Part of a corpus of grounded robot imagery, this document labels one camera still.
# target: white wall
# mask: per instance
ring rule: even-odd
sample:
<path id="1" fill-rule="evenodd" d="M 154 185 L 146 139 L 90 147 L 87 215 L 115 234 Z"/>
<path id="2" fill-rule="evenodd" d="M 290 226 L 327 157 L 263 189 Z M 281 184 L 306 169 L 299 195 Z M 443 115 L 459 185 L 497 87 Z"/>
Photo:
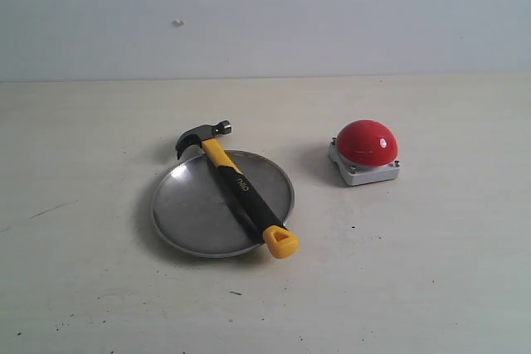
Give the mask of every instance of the white wall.
<path id="1" fill-rule="evenodd" d="M 0 80 L 522 70 L 530 28 L 531 0 L 0 0 Z"/>

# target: hammer head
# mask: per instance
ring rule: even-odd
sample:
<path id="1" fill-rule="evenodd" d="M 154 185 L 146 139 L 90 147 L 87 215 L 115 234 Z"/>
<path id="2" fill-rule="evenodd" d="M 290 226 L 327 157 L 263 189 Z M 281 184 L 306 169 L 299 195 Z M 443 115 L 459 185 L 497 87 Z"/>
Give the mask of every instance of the hammer head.
<path id="1" fill-rule="evenodd" d="M 175 144 L 175 149 L 177 150 L 177 159 L 179 159 L 184 150 L 191 145 L 202 146 L 202 142 L 210 138 L 215 138 L 218 134 L 229 134 L 232 131 L 231 123 L 228 120 L 223 120 L 219 124 L 211 125 L 204 124 L 203 126 L 197 126 L 194 129 L 188 130 L 186 133 L 183 133 L 177 144 Z"/>

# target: black rubber grip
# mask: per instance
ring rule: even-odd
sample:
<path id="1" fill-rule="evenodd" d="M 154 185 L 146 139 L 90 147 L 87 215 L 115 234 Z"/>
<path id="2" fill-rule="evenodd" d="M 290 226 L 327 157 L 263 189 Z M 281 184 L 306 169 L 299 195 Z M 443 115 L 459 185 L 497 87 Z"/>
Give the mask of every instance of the black rubber grip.
<path id="1" fill-rule="evenodd" d="M 284 228 L 276 214 L 243 174 L 229 166 L 218 166 L 217 170 L 260 233 L 272 225 Z"/>

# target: hammer handle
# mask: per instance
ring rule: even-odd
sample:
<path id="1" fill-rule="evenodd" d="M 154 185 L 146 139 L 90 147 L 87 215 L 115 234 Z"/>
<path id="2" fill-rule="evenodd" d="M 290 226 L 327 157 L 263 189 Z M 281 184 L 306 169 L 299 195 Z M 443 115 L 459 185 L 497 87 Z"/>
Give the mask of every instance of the hammer handle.
<path id="1" fill-rule="evenodd" d="M 277 259 L 292 255 L 299 247 L 299 240 L 284 227 L 251 182 L 227 156 L 219 142 L 210 138 L 202 142 L 202 148 L 243 210 L 261 232 L 271 254 Z"/>

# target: claw hammer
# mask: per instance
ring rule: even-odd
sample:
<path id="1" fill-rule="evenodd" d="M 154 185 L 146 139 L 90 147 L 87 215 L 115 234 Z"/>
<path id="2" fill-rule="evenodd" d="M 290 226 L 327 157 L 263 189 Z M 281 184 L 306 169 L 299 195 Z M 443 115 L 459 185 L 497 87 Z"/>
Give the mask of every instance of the claw hammer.
<path id="1" fill-rule="evenodd" d="M 286 258 L 297 250 L 299 240 L 295 234 L 284 227 L 251 182 L 227 156 L 216 140 L 218 134 L 229 134 L 231 131 L 232 126 L 228 120 L 214 126 L 204 124 L 188 130 L 175 145 L 177 158 L 179 159 L 186 148 L 191 145 L 201 147 L 216 166 L 223 181 L 234 194 L 242 209 L 261 233 L 271 254 L 277 259 Z"/>

